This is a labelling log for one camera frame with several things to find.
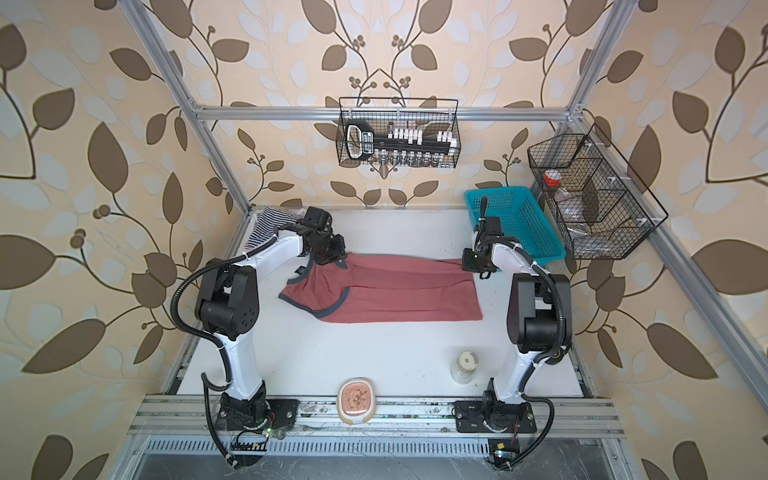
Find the blue white striped tank top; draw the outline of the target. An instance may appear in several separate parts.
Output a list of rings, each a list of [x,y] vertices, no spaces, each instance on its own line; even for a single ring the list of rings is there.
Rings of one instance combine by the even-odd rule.
[[[302,213],[302,210],[294,212],[265,208],[256,215],[254,224],[245,237],[242,252],[250,252],[257,247],[268,243],[277,235],[279,227],[297,223],[298,220],[301,219],[299,213]]]

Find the teal plastic basket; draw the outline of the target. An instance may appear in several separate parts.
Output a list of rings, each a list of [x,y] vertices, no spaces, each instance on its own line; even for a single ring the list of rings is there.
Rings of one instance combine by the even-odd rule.
[[[486,215],[498,217],[503,233],[518,239],[534,260],[547,265],[565,258],[562,242],[527,188],[513,186],[466,191],[464,200],[472,226],[479,221],[483,197],[487,198]]]

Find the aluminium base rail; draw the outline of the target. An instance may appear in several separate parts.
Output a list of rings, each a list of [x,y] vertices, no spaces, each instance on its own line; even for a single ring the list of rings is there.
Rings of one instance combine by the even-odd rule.
[[[237,456],[357,456],[484,458],[492,441],[526,445],[546,431],[544,446],[557,440],[602,448],[609,461],[625,460],[625,432],[611,401],[560,398],[555,417],[533,406],[516,425],[493,427],[472,421],[451,397],[380,397],[371,420],[350,426],[340,419],[332,396],[301,396],[285,413],[286,426],[267,433],[228,429],[217,423],[222,443]],[[121,459],[143,454],[217,455],[207,429],[200,395],[152,395],[145,398],[124,440]]]

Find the black socket tool set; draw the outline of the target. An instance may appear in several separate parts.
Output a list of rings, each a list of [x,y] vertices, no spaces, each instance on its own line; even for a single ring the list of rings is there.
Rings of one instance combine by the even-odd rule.
[[[461,139],[453,125],[427,122],[403,126],[393,120],[349,120],[337,128],[336,152],[344,166],[390,164],[428,168],[454,168],[461,153]]]

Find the maroon red garment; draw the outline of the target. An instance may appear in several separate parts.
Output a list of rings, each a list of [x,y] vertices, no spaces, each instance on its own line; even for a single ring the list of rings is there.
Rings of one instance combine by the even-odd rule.
[[[335,324],[483,318],[473,274],[458,259],[349,254],[325,265],[310,259],[279,298]]]

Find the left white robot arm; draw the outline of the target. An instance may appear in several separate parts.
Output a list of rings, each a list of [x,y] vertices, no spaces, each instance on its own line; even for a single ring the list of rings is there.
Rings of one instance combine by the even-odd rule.
[[[210,342],[219,354],[223,381],[200,375],[204,418],[215,448],[233,469],[248,464],[241,447],[244,434],[270,439],[290,430],[300,406],[293,398],[270,399],[258,370],[253,333],[260,315],[259,283],[294,258],[307,256],[318,265],[344,259],[344,239],[332,222],[332,215],[317,207],[297,219],[265,211],[241,254],[209,261],[171,297],[173,325]]]

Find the pink oval container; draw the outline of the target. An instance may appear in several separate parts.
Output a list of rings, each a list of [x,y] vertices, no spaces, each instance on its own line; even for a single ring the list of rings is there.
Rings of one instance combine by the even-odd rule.
[[[365,378],[354,378],[339,389],[336,408],[340,420],[348,425],[362,425],[375,415],[376,395],[373,384]]]

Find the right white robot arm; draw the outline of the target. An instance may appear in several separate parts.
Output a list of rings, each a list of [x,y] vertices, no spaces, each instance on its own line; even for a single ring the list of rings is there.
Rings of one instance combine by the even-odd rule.
[[[556,365],[569,353],[571,303],[566,277],[543,267],[520,240],[505,235],[501,219],[487,214],[488,205],[483,196],[474,244],[464,250],[462,268],[482,280],[497,271],[511,279],[506,328],[513,349],[480,399],[456,401],[453,416],[461,433],[509,434],[509,440],[491,444],[488,463],[497,471],[512,471],[554,424],[554,402],[527,388],[541,367]]]

